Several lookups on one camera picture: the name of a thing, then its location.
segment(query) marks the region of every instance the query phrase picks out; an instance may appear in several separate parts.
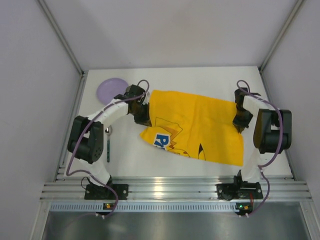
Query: white tabletop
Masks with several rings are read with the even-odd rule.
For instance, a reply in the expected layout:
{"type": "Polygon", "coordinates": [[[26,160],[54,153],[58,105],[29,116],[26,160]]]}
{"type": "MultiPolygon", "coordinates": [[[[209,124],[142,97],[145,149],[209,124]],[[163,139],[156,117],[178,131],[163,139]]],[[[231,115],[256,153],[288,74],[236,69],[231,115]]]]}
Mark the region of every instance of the white tabletop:
{"type": "MultiPolygon", "coordinates": [[[[198,94],[227,101],[234,101],[236,82],[240,79],[250,84],[252,92],[260,93],[266,98],[258,68],[256,66],[240,67],[184,67],[184,68],[139,68],[90,70],[79,109],[79,115],[87,116],[99,110],[96,91],[100,83],[109,78],[121,78],[129,85],[146,79],[152,90],[179,91],[198,94]]],[[[244,158],[247,161],[253,152],[253,133],[256,119],[250,122],[249,129],[242,132],[244,140],[244,158]]],[[[238,166],[208,162],[172,154],[144,142],[139,133],[145,126],[135,124],[132,115],[124,116],[112,125],[110,136],[110,163],[107,170],[114,177],[172,177],[172,176],[232,176],[240,169],[238,166]]],[[[106,144],[101,158],[107,160],[106,144]]],[[[271,158],[273,153],[266,154],[271,158]]],[[[81,169],[81,163],[75,159],[71,170],[81,169]]],[[[285,153],[265,170],[267,176],[292,176],[285,153]]]]}

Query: yellow cloth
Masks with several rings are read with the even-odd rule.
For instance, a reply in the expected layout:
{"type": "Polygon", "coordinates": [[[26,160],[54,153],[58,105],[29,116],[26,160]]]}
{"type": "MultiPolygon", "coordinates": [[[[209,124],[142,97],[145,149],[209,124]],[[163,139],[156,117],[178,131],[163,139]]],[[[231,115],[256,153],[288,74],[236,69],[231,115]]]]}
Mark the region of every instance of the yellow cloth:
{"type": "Polygon", "coordinates": [[[232,124],[234,102],[154,90],[149,103],[152,126],[140,134],[147,143],[185,157],[243,165],[243,138],[232,124]]]}

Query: gray floor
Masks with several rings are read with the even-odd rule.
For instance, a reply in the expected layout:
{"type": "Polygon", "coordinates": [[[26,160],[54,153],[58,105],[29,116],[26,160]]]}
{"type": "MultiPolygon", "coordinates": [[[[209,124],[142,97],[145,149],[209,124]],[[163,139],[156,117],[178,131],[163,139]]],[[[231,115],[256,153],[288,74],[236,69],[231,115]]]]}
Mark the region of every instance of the gray floor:
{"type": "Polygon", "coordinates": [[[298,203],[268,203],[250,218],[233,213],[117,213],[66,224],[83,213],[51,212],[43,240],[308,240],[298,203]]]}

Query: yellow towel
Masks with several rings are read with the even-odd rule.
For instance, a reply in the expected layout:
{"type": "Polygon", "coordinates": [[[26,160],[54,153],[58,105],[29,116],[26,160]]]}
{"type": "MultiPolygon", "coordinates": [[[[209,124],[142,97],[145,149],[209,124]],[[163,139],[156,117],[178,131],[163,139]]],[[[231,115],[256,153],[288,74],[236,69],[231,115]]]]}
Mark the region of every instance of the yellow towel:
{"type": "Polygon", "coordinates": [[[152,126],[140,136],[174,154],[242,166],[244,143],[232,124],[235,115],[234,102],[154,90],[149,107],[152,126]]]}

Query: white wall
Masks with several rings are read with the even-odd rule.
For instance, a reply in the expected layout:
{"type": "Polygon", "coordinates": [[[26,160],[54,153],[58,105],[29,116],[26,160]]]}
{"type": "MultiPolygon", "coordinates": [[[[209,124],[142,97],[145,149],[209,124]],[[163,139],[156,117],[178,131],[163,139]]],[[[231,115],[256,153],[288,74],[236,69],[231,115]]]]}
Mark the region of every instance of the white wall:
{"type": "Polygon", "coordinates": [[[85,69],[256,66],[295,0],[46,0],[85,69]]]}
{"type": "Polygon", "coordinates": [[[320,1],[307,0],[268,64],[271,97],[292,111],[290,155],[320,213],[320,1]]]}
{"type": "Polygon", "coordinates": [[[0,7],[0,239],[29,238],[79,75],[35,0],[0,7]]]}

